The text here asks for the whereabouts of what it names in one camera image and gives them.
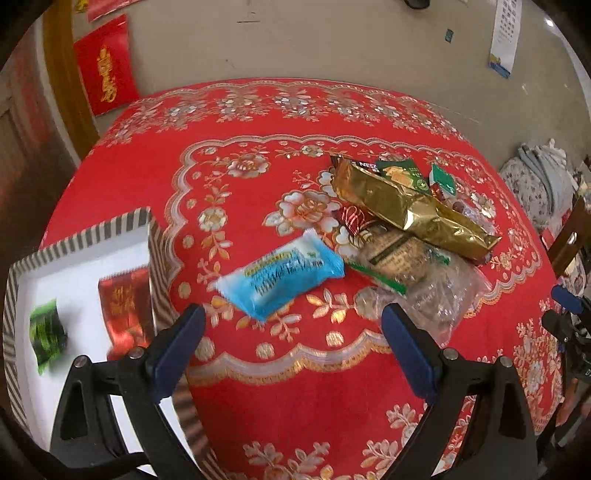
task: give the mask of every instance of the clear plastic bag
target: clear plastic bag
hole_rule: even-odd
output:
[[[470,306],[486,291],[486,283],[474,266],[446,254],[449,264],[432,262],[428,274],[406,295],[382,287],[361,290],[355,297],[359,313],[381,321],[384,307],[398,303],[418,328],[426,330],[440,346],[447,345]]]
[[[374,235],[349,265],[404,294],[424,278],[433,247],[397,228]]]

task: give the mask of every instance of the green wrapper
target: green wrapper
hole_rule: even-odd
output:
[[[429,185],[421,175],[417,164],[412,158],[405,158],[404,160],[378,160],[376,166],[379,174],[388,179],[404,185],[417,192],[423,192],[431,195]]]
[[[429,182],[431,182],[431,185],[437,183],[441,187],[443,194],[446,198],[456,196],[456,181],[453,179],[453,175],[446,172],[440,166],[431,166]]]
[[[68,340],[57,315],[55,300],[31,312],[29,337],[37,357],[37,371],[41,375],[47,365],[65,350]]]

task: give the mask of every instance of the table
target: table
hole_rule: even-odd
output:
[[[375,161],[412,156],[453,173],[503,235],[481,267],[489,292],[454,333],[466,358],[514,359],[541,431],[561,398],[557,344],[541,328],[554,274],[517,201],[477,150],[429,104],[397,92],[305,79],[246,79],[171,90],[131,105],[84,160],[51,218],[47,244],[148,205],[166,229],[170,296],[203,303],[207,330],[187,370],[215,455],[206,475],[236,480],[372,480],[412,434],[413,396],[347,270],[263,325],[212,288],[221,275],[315,228],[355,249],[332,217],[329,153]],[[438,466],[451,465],[467,398]],[[191,434],[190,442],[203,437]]]

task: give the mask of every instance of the striped border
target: striped border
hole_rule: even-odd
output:
[[[150,292],[152,308],[158,331],[168,328],[178,318],[178,313],[170,303],[170,262],[166,255],[165,239],[154,216],[147,207],[124,213],[111,220],[82,230],[75,235],[49,245],[13,264],[8,273],[7,290],[4,298],[3,338],[4,369],[6,372],[8,396],[12,413],[19,425],[30,435],[22,397],[18,386],[16,366],[15,328],[18,283],[26,273],[43,267],[54,260],[98,244],[109,238],[130,232],[148,225],[148,250],[150,252]],[[181,428],[199,468],[208,480],[226,480],[225,474],[210,459],[215,456],[209,446],[207,436],[193,404],[189,384],[183,375],[173,393],[173,405],[178,415]]]

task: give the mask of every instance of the blue gripper pad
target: blue gripper pad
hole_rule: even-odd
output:
[[[170,327],[175,330],[175,335],[168,340],[167,347],[161,352],[151,372],[148,372],[152,376],[151,397],[155,403],[173,394],[178,380],[187,368],[189,359],[205,333],[205,309],[201,305],[191,305],[178,318],[177,323],[182,325]]]
[[[581,315],[583,313],[583,301],[579,297],[575,297],[566,288],[555,285],[551,292],[552,298],[560,303],[570,313]]]
[[[441,362],[436,358],[439,353],[437,344],[425,330],[414,326],[398,304],[384,308],[382,331],[413,393],[427,404],[433,404],[442,371]]]

